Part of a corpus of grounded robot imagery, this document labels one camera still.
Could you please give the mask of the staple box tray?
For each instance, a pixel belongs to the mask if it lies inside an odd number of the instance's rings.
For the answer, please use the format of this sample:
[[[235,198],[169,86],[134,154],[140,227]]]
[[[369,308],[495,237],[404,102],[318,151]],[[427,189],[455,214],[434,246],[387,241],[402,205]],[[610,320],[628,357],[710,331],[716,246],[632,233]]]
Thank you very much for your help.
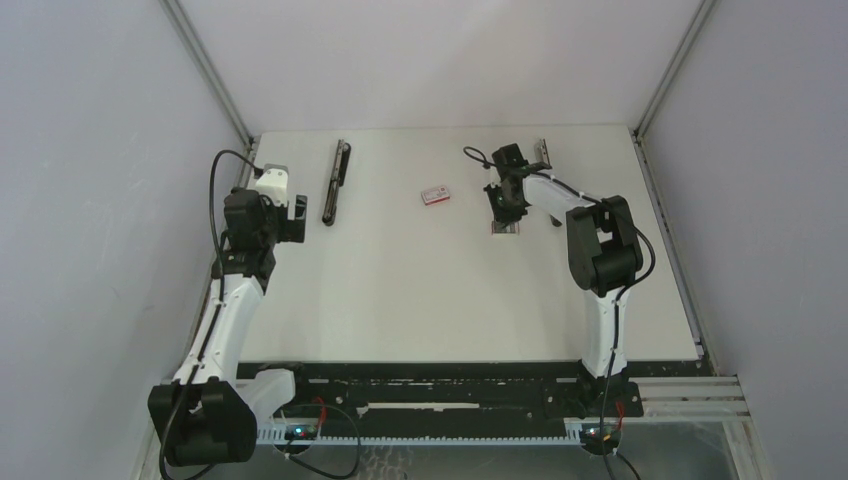
[[[492,235],[518,235],[520,233],[520,225],[518,222],[501,223],[493,221],[491,225]]]

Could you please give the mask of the red white staple box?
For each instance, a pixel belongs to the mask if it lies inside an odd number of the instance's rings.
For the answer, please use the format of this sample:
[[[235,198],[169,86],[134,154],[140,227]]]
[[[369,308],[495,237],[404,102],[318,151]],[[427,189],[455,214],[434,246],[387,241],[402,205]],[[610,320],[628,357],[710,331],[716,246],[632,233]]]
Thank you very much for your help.
[[[421,192],[422,203],[425,206],[432,206],[451,199],[451,194],[447,186],[440,185],[429,188]]]

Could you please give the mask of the black stapler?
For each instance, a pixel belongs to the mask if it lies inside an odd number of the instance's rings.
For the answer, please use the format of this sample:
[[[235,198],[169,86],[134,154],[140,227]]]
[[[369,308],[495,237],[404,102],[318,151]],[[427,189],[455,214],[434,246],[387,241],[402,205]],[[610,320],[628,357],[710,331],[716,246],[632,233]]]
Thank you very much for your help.
[[[322,222],[325,226],[332,226],[335,223],[339,192],[345,183],[351,152],[351,145],[346,140],[340,139],[335,152],[322,214]]]

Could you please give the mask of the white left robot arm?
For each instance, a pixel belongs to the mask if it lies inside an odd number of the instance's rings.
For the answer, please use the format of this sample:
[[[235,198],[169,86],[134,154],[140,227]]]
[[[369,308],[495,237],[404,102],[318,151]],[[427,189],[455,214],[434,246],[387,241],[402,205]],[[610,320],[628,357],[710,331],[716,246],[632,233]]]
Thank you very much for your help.
[[[276,266],[275,247],[305,239],[308,198],[235,188],[213,227],[216,258],[208,301],[185,360],[147,405],[161,463],[208,466],[249,460],[258,429],[279,409],[290,417],[311,407],[311,388],[289,370],[260,373],[244,385],[237,370],[246,335]]]

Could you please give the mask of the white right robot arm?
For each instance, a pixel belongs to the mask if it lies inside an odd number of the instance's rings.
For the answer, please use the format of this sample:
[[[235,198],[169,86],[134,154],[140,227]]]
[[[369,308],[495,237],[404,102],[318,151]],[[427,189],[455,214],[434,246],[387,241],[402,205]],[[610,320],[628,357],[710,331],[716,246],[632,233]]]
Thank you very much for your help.
[[[535,207],[565,227],[569,272],[586,293],[587,345],[581,363],[593,377],[578,388],[578,402],[589,415],[605,415],[618,400],[605,378],[626,367],[622,321],[630,291],[642,280],[641,247],[650,242],[634,225],[626,199],[594,198],[555,178],[548,163],[529,162],[516,144],[476,160],[493,171],[484,191],[495,223],[515,224]]]

